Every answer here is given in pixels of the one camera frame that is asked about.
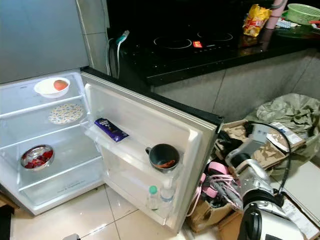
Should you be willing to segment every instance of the purple wrapper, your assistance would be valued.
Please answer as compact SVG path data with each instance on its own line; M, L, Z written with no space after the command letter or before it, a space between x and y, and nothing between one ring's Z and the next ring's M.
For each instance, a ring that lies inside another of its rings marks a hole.
M112 140L119 142L122 139L128 137L124 131L116 127L112 122L105 118L99 118L94 122L99 128L101 128L106 134L109 135Z

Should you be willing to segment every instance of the black cable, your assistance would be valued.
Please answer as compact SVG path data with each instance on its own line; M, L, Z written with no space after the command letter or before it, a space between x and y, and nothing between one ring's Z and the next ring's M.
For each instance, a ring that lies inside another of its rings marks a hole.
M280 131L277 127L269 124L269 123L264 123L264 122L258 122L258 121L248 121L247 124L260 124L260 125L265 125L268 126L269 128L272 128L274 130L276 130L277 132L279 132L281 134L281 136L285 139L286 143L288 144L288 149L289 149L289 155L288 155L288 161L284 170L284 174L283 174L283 178L282 178L282 182L280 184L279 190L278 190L278 195L281 195L282 189L284 188L287 178L289 176L289 172L290 172L290 168L291 168L291 146L290 146L290 142L287 138L287 136Z

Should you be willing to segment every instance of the tiled floor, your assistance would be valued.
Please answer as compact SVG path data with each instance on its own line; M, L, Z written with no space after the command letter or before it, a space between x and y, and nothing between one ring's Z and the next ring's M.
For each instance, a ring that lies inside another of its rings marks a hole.
M188 237L173 234L103 185L36 217L18 209L12 217L11 240L216 240L213 231Z

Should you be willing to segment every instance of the wall tile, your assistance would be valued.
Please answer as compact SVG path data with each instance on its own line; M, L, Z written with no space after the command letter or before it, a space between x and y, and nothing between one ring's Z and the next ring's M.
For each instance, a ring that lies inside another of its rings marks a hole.
M320 100L320 53L310 61L293 93L307 95Z
M313 57L316 55L317 50L315 48L309 48L302 52L302 59L300 64L295 69L294 75L292 76L292 82L296 82L294 86L292 86L291 91L294 90L295 86L297 85L298 81L301 79L302 75L305 73L308 65L310 64Z
M87 38L88 54L90 55L90 66L94 69L107 73L106 68L106 47L107 39L106 34L95 33L87 34L84 36Z
M224 116L225 122L240 120L261 104L288 94L303 55L295 52L227 69L212 112Z
M83 21L84 34L96 34L106 31L105 13L101 0L77 0Z
M154 92L188 106L211 112L225 70L156 87Z

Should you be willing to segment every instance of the paper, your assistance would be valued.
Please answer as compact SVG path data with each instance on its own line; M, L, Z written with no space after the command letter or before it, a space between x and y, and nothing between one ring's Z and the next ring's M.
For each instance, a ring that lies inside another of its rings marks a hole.
M297 225L300 231L305 234L308 240L320 233L318 228L288 199L284 200L282 210L287 217Z
M281 123L273 122L271 123L271 125L275 126L285 134L285 136L288 138L290 142L291 148L294 148L297 145L304 143L304 140L301 137L299 137L297 134L295 134L293 131L291 131L289 128L285 127ZM282 149L285 152L289 152L287 141L275 129L271 129L266 137L270 142L272 142L278 148Z

